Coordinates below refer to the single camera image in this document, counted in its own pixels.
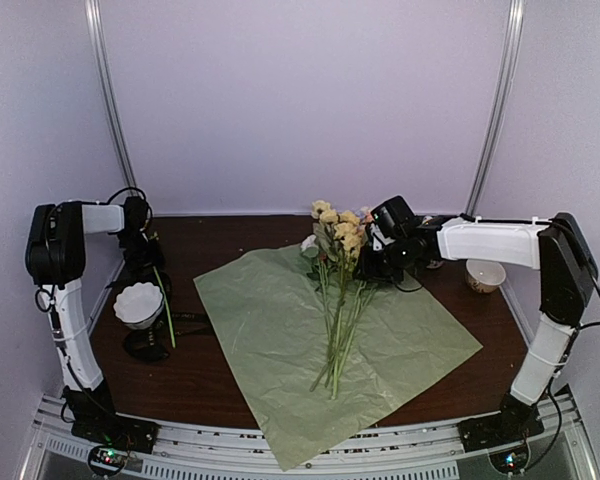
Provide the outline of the bright yellow fake flower stem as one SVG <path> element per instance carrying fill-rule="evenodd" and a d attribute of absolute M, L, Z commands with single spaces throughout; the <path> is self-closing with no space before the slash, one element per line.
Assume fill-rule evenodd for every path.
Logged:
<path fill-rule="evenodd" d="M 165 315 L 166 315 L 166 324 L 168 327 L 168 332 L 169 332 L 169 339 L 170 339 L 170 343 L 171 343 L 171 347 L 173 349 L 177 348 L 177 343 L 176 343 L 176 335 L 175 335 L 175 331 L 174 331 L 174 325 L 173 325 L 173 319 L 172 319 L 172 312 L 171 312 L 171 307 L 170 307 L 170 303 L 169 300 L 167 298 L 167 290 L 165 288 L 163 279 L 162 279 L 162 275 L 160 273 L 160 270 L 158 268 L 158 261 L 157 260 L 153 260 L 152 261 L 152 271 L 153 274 L 155 276 L 155 279 L 157 281 L 158 287 L 162 293 L 163 296 L 163 303 L 164 303 L 164 311 L 165 311 Z"/>

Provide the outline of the pale yellow fake flower stem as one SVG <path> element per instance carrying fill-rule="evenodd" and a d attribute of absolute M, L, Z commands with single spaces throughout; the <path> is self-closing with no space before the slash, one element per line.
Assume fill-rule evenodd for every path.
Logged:
<path fill-rule="evenodd" d="M 363 237 L 359 217 L 351 211 L 337 211 L 324 200 L 311 206 L 313 234 L 318 246 L 328 255 L 331 265 L 331 285 L 344 291 L 354 289 L 354 268 L 357 266 Z"/>

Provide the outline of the black ribbon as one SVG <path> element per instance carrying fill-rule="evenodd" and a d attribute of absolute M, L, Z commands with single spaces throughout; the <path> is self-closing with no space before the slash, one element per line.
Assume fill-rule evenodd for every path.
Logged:
<path fill-rule="evenodd" d="M 171 317 L 176 340 L 185 336 L 213 335 L 214 330 L 209 317 L 202 313 L 175 312 Z M 162 334 L 170 338 L 167 316 L 161 314 L 154 323 L 143 330 L 132 330 L 122 342 L 124 352 L 131 358 L 144 362 L 156 363 L 170 357 L 167 347 L 162 342 Z"/>

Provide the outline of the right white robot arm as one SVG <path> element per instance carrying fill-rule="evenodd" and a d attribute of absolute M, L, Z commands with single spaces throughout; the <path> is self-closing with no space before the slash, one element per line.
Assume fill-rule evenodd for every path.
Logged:
<path fill-rule="evenodd" d="M 598 268 L 575 217 L 484 219 L 467 214 L 421 216 L 401 196 L 371 212 L 354 275 L 398 285 L 405 272 L 436 261 L 487 261 L 540 275 L 540 320 L 522 366 L 509 389 L 516 403 L 493 419 L 499 440 L 515 440 L 531 424 L 525 406 L 536 404 L 563 367 L 598 289 Z"/>

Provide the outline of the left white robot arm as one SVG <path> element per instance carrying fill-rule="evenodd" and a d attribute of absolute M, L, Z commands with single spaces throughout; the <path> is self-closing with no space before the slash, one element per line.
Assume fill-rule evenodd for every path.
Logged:
<path fill-rule="evenodd" d="M 123 321 L 142 325 L 157 317 L 166 305 L 165 259 L 156 235 L 150 235 L 151 206 L 142 193 L 119 204 L 65 201 L 34 209 L 25 249 L 25 266 L 36 286 L 36 307 L 48 316 L 52 338 L 63 371 L 65 389 L 93 393 L 104 388 L 105 376 L 93 353 L 90 326 L 82 302 L 86 270 L 86 237 L 104 234 L 118 242 L 123 258 L 123 279 L 112 284 L 131 291 L 138 307 Z"/>

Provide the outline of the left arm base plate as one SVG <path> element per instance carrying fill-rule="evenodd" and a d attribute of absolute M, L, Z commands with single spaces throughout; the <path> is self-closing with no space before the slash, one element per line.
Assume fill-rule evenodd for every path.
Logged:
<path fill-rule="evenodd" d="M 159 425 L 152 421 L 119 417 L 116 420 L 79 419 L 71 427 L 75 437 L 116 450 L 151 454 L 157 440 Z"/>

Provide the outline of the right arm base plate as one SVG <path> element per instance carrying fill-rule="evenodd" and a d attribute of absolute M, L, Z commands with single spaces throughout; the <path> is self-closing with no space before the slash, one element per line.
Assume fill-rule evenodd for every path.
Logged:
<path fill-rule="evenodd" d="M 465 452 L 522 442 L 528 437 L 545 431 L 540 420 L 530 420 L 523 425 L 511 426 L 503 420 L 501 414 L 469 418 L 461 421 L 457 428 Z"/>

